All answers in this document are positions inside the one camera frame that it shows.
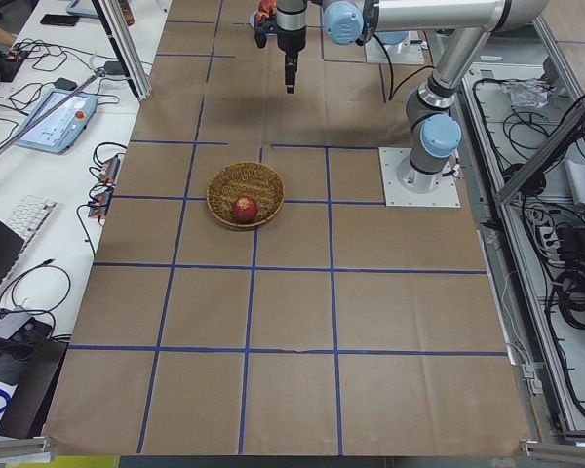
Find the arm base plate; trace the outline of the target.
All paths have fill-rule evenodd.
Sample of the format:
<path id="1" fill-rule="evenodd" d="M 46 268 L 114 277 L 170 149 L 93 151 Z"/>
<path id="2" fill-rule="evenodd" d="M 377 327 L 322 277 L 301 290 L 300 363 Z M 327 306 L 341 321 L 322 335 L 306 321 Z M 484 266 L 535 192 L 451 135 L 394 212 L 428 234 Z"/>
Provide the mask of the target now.
<path id="1" fill-rule="evenodd" d="M 458 209 L 455 178 L 444 176 L 449 163 L 436 175 L 419 173 L 410 164 L 410 148 L 379 147 L 379 166 L 385 206 L 389 208 Z"/>
<path id="2" fill-rule="evenodd" d="M 383 31 L 377 32 L 380 42 L 371 38 L 364 46 L 366 63 L 387 63 L 402 65 L 422 65 L 425 61 L 423 51 L 428 49 L 427 40 L 421 31 Z"/>

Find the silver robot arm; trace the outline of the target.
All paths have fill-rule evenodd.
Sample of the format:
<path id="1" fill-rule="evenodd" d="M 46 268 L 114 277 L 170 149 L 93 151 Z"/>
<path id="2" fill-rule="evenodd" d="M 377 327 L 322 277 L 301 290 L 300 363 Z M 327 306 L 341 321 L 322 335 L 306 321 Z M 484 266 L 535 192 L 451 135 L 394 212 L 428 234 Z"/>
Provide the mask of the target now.
<path id="1" fill-rule="evenodd" d="M 448 110 L 479 50 L 492 33 L 518 28 L 547 6 L 544 1 L 523 0 L 322 1 L 319 5 L 324 30 L 338 45 L 364 44 L 377 32 L 452 30 L 432 73 L 406 105 L 413 145 L 397 169 L 397 178 L 405 189 L 419 194 L 435 189 L 461 141 L 461 129 Z"/>
<path id="2" fill-rule="evenodd" d="M 403 56 L 420 51 L 410 31 L 383 31 L 378 32 L 377 37 L 390 56 Z"/>

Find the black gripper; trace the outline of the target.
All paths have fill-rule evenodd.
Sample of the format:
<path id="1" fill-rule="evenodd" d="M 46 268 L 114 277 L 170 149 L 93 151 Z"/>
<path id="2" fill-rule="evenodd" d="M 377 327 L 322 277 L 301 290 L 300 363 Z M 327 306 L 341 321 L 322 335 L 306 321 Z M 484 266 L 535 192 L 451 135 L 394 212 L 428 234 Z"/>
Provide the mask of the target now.
<path id="1" fill-rule="evenodd" d="M 277 24 L 278 47 L 285 52 L 285 85 L 287 93 L 294 93 L 298 69 L 298 53 L 306 45 L 306 24 Z"/>

